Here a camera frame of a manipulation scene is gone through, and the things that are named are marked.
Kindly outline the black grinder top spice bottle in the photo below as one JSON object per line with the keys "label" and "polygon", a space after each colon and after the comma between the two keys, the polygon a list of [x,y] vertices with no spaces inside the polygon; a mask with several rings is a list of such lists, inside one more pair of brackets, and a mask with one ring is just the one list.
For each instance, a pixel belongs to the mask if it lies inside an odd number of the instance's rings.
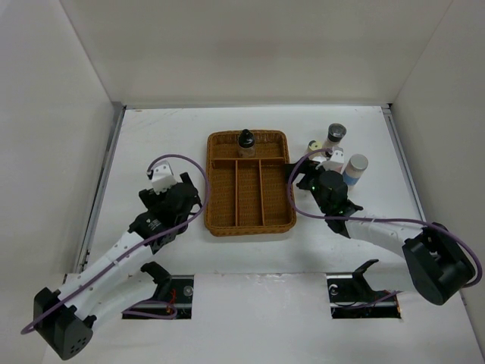
{"label": "black grinder top spice bottle", "polygon": [[332,149],[340,144],[346,135],[346,128],[342,124],[330,124],[327,129],[327,138],[323,143],[324,149]]}

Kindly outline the black cap brown spice bottle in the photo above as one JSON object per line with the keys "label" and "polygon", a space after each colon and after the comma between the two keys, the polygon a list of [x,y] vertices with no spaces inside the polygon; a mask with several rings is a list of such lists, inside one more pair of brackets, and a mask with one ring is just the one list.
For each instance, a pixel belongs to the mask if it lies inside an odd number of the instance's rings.
{"label": "black cap brown spice bottle", "polygon": [[238,153],[241,158],[252,158],[255,156],[255,137],[253,132],[244,129],[237,140]]}

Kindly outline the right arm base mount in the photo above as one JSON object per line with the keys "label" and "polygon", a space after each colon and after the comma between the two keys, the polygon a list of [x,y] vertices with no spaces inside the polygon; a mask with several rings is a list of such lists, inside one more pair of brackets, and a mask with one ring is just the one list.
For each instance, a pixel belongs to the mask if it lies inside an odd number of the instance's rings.
{"label": "right arm base mount", "polygon": [[365,278],[366,271],[378,259],[371,259],[351,272],[326,276],[333,319],[401,319],[398,291],[373,290]]}

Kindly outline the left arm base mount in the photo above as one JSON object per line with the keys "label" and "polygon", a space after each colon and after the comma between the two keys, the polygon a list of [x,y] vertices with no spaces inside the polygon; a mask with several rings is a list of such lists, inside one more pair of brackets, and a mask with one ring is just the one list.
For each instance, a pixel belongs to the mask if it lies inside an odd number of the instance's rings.
{"label": "left arm base mount", "polygon": [[156,262],[141,267],[141,272],[151,277],[156,285],[149,299],[131,306],[122,312],[122,319],[181,320],[192,318],[192,301],[195,277],[193,275],[171,275]]}

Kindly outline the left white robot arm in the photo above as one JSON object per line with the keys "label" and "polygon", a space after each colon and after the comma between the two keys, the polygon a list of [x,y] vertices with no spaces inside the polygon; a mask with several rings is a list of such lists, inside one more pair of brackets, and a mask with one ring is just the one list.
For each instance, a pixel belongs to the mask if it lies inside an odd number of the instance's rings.
{"label": "left white robot arm", "polygon": [[196,215],[193,207],[202,202],[187,173],[176,180],[171,171],[156,168],[149,178],[151,188],[139,192],[146,211],[113,247],[71,281],[34,296],[33,329],[62,360],[80,353],[104,321],[131,314],[139,303],[165,303],[164,319],[177,314],[167,299],[172,276],[155,255],[186,231]]}

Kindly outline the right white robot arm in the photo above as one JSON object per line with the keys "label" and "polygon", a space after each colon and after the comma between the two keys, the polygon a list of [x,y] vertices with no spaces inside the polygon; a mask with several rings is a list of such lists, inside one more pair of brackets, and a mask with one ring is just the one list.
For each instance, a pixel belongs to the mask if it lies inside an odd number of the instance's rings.
{"label": "right white robot arm", "polygon": [[379,246],[405,260],[411,289],[426,301],[443,305],[462,288],[483,277],[476,254],[441,224],[410,218],[378,218],[348,198],[343,176],[309,158],[284,166],[286,188],[308,191],[315,217],[335,234]]}

